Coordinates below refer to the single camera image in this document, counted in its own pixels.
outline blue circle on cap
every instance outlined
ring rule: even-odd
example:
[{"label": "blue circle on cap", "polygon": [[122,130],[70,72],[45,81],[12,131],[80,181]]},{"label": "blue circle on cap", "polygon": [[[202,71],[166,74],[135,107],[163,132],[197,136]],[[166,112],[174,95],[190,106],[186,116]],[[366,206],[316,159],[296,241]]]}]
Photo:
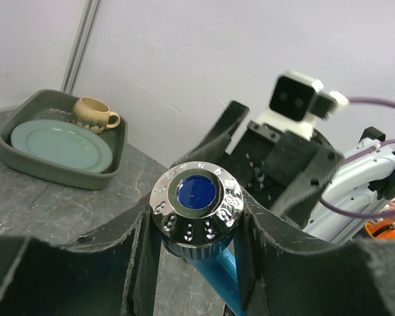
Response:
[{"label": "blue circle on cap", "polygon": [[206,176],[188,176],[177,189],[177,199],[188,209],[204,209],[217,197],[214,183]]}]

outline patterned mug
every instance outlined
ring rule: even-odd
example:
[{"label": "patterned mug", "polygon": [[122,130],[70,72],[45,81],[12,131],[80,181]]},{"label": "patterned mug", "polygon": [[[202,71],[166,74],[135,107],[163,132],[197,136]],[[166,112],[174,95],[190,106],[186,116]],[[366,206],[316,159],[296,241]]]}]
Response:
[{"label": "patterned mug", "polygon": [[[109,124],[110,117],[115,117],[116,121]],[[110,111],[104,102],[92,97],[81,97],[73,107],[71,121],[73,124],[99,134],[106,128],[117,127],[121,118],[117,113]]]}]

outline countertop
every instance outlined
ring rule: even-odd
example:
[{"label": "countertop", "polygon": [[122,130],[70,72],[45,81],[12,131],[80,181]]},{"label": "countertop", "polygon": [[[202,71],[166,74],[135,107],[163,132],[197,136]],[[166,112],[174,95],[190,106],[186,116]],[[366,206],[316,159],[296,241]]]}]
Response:
[{"label": "countertop", "polygon": [[[0,112],[0,123],[11,111]],[[127,162],[100,191],[68,188],[0,162],[0,234],[64,244],[133,206],[166,168],[127,145]],[[222,315],[224,303],[189,264],[161,249],[154,315]]]}]

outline oval plate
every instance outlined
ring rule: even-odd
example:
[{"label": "oval plate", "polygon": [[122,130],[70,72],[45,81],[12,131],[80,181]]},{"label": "oval plate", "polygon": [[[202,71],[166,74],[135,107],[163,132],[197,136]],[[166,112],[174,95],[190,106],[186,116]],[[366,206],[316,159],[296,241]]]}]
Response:
[{"label": "oval plate", "polygon": [[12,146],[24,153],[83,171],[101,173],[113,153],[98,135],[59,120],[30,120],[11,134]]}]

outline metal strip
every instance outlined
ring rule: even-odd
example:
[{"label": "metal strip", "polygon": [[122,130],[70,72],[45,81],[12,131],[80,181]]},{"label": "metal strip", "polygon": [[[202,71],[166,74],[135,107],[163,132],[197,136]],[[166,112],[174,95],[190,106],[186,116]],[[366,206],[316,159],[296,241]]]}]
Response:
[{"label": "metal strip", "polygon": [[72,94],[74,91],[100,3],[101,0],[86,0],[85,2],[84,12],[61,85],[62,92]]}]

